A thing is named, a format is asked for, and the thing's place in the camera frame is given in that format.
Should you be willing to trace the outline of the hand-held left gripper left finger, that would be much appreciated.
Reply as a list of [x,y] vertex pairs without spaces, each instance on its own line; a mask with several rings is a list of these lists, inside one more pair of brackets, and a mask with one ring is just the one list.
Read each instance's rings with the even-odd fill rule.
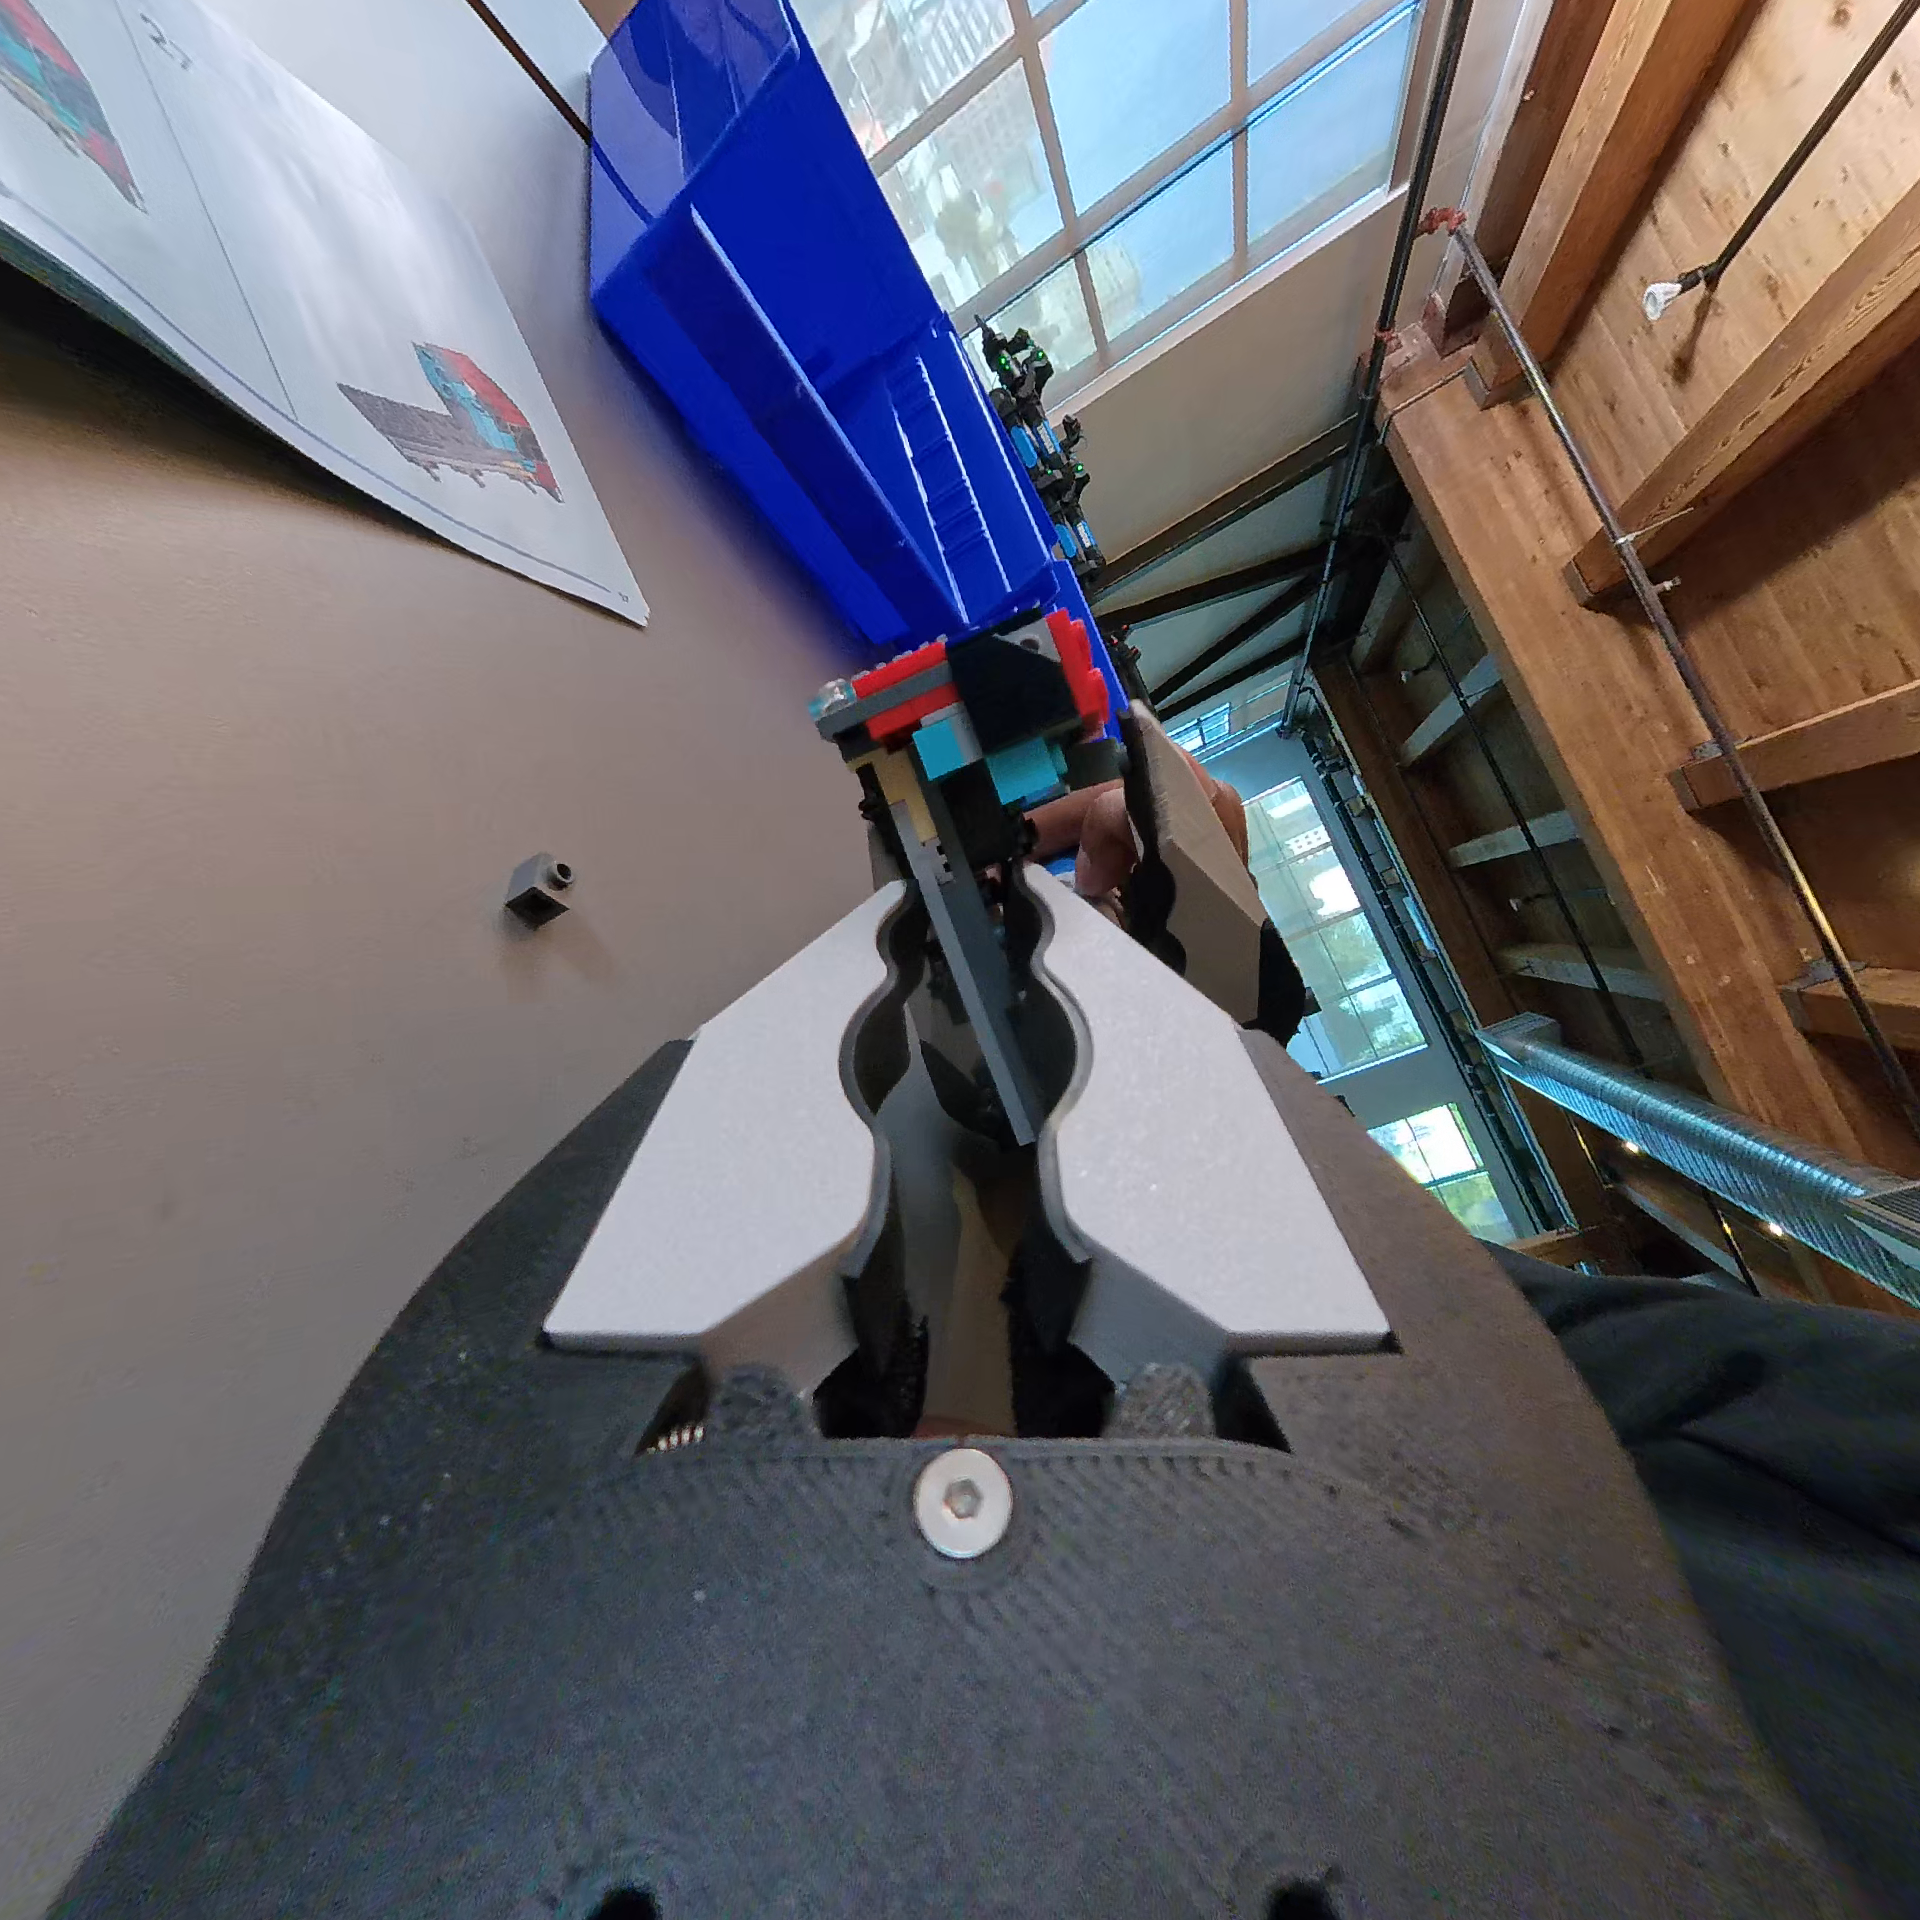
[[555,1349],[795,1388],[855,1350],[844,1265],[881,1211],[885,1154],[849,1040],[896,982],[881,940],[907,906],[885,882],[696,1028],[545,1313]]

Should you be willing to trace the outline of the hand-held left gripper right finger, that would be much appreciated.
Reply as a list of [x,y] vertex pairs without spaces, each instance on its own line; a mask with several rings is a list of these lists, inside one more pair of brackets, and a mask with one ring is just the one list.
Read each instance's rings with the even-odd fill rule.
[[1049,1227],[1087,1282],[1070,1341],[1118,1386],[1230,1361],[1379,1354],[1389,1325],[1251,1036],[1046,872],[1036,974],[1072,1077],[1039,1136]]

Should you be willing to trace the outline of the toy brick model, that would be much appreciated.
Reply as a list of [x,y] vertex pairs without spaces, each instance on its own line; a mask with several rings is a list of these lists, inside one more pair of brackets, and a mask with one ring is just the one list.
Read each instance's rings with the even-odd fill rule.
[[855,772],[861,817],[926,921],[929,996],[972,1036],[991,1123],[1033,1145],[1054,1105],[1022,867],[1036,813],[1126,768],[1085,620],[1023,613],[844,680],[808,720]]

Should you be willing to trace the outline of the person's right hand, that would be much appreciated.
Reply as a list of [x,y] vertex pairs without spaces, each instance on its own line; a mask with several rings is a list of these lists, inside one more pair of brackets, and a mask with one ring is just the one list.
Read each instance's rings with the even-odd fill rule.
[[1141,841],[1123,782],[1075,788],[1027,813],[1031,858],[1072,889],[1112,915],[1141,859]]

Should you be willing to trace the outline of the small blue storage bin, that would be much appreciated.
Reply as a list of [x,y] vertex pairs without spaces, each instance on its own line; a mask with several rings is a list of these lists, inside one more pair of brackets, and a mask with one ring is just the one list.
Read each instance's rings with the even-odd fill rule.
[[896,371],[923,373],[927,395],[897,400],[896,412],[950,578],[952,613],[941,635],[959,641],[1017,617],[1070,613],[1087,629],[1093,666],[1120,710],[1124,692],[1108,646],[959,336],[937,315],[913,347],[917,361]]

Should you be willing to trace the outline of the person's dark clothing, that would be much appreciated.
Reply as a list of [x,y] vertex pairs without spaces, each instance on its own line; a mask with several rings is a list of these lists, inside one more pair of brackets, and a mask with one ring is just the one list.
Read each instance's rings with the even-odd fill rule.
[[1918,1328],[1495,1259],[1631,1457],[1743,1715],[1873,1916],[1918,1916]]

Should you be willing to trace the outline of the wooden ceiling beam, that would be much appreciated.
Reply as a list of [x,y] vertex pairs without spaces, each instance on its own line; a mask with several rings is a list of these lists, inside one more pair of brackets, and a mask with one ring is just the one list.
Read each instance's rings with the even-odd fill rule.
[[[1736,760],[1748,782],[1766,794],[1853,774],[1915,754],[1918,681],[1867,696],[1736,745]],[[1735,803],[1742,795],[1735,765],[1712,744],[1703,744],[1683,765],[1672,768],[1668,782],[1686,811]]]
[[1672,136],[1743,32],[1745,3],[1617,3],[1500,278],[1539,366],[1582,315]]
[[1662,561],[1758,482],[1918,338],[1918,190],[1911,187],[1760,355],[1625,493],[1622,532],[1567,562],[1591,605],[1625,582],[1621,542]]
[[[1855,987],[1884,1040],[1900,1051],[1918,1051],[1918,972],[1859,968]],[[1791,1024],[1819,1038],[1864,1040],[1859,1010],[1841,982],[1823,969],[1811,969],[1780,987]]]

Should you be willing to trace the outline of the large blue storage bin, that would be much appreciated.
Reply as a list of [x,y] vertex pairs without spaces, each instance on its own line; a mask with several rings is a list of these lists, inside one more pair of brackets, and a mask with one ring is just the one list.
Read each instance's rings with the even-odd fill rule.
[[635,4],[589,74],[592,309],[857,638],[941,635],[896,402],[921,267],[779,3]]

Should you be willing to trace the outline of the rusty ceiling rod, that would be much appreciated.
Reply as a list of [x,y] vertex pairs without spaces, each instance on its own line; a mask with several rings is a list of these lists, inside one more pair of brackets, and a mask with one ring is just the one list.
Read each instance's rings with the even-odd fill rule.
[[1558,442],[1560,451],[1567,457],[1567,465],[1575,470],[1575,478],[1591,500],[1596,517],[1599,522],[1599,532],[1604,544],[1609,546],[1614,561],[1621,562],[1625,586],[1638,602],[1649,629],[1655,630],[1657,641],[1662,642],[1672,673],[1683,681],[1692,706],[1696,708],[1699,720],[1709,731],[1712,745],[1735,765],[1735,778],[1742,787],[1740,803],[1743,804],[1748,819],[1753,820],[1763,846],[1766,849],[1772,861],[1783,875],[1791,898],[1796,901],[1804,918],[1811,924],[1819,956],[1830,968],[1830,974],[1841,982],[1846,998],[1859,1010],[1859,1020],[1864,1027],[1864,1043],[1870,1045],[1877,1065],[1880,1067],[1884,1080],[1887,1081],[1887,1090],[1892,1092],[1895,1101],[1900,1105],[1903,1118],[1909,1121],[1911,1131],[1918,1131],[1918,1092],[1915,1083],[1903,1065],[1900,1050],[1889,1048],[1873,1018],[1867,1013],[1862,996],[1855,987],[1855,968],[1846,958],[1840,944],[1840,936],[1829,916],[1823,904],[1813,888],[1804,865],[1798,861],[1796,853],[1784,836],[1784,829],[1777,826],[1768,803],[1764,801],[1763,790],[1758,790],[1740,760],[1736,760],[1736,739],[1729,731],[1727,723],[1717,706],[1707,681],[1703,680],[1696,660],[1692,659],[1689,644],[1683,641],[1672,620],[1667,611],[1667,602],[1657,586],[1649,580],[1646,564],[1640,562],[1640,553],[1636,540],[1628,532],[1622,522],[1617,518],[1614,500],[1607,496],[1604,486],[1598,480],[1598,473],[1576,442],[1560,405],[1551,395],[1551,385],[1529,346],[1519,332],[1519,324],[1509,309],[1503,294],[1500,293],[1496,277],[1493,274],[1491,265],[1485,264],[1483,252],[1478,250],[1476,240],[1471,237],[1468,214],[1463,209],[1429,209],[1421,219],[1421,234],[1447,234],[1449,243],[1461,252],[1463,264],[1478,285],[1481,294],[1485,298],[1495,324],[1505,344],[1505,347],[1515,355],[1519,364],[1521,379],[1526,390],[1541,405],[1548,425]]

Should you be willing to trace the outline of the large paned window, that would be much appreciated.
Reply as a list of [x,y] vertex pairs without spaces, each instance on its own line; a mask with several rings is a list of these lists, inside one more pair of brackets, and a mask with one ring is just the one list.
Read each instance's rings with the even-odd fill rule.
[[982,377],[1112,373],[1393,184],[1429,4],[798,3]]

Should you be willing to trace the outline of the hanging spot lamp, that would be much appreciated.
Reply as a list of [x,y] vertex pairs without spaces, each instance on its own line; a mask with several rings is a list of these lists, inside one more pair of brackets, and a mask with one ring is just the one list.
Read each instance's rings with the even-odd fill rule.
[[1640,312],[1648,322],[1659,320],[1680,298],[1694,291],[1712,293],[1721,277],[1733,267],[1735,259],[1756,237],[1768,213],[1777,206],[1784,190],[1804,171],[1817,147],[1836,124],[1845,107],[1859,97],[1860,86],[1873,76],[1877,67],[1889,52],[1892,43],[1907,32],[1918,16],[1918,3],[1900,3],[1878,27],[1877,36],[1864,45],[1853,69],[1836,86],[1833,97],[1821,105],[1815,121],[1796,139],[1773,178],[1766,181],[1753,206],[1742,217],[1733,236],[1719,246],[1715,257],[1680,273],[1676,278],[1649,281],[1640,294]]

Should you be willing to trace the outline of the building instruction booklet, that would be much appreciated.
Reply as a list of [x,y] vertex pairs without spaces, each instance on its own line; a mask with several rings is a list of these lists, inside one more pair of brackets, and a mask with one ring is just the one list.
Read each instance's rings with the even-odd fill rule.
[[204,4],[3,4],[5,264],[428,532],[646,605],[467,219]]

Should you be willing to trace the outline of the silver ventilation duct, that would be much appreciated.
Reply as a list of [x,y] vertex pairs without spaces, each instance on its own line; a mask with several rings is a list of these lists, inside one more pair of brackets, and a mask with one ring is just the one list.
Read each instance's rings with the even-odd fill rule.
[[1918,1307],[1915,1180],[1567,1048],[1543,1016],[1481,1027],[1473,1038],[1509,1083],[1544,1096]]

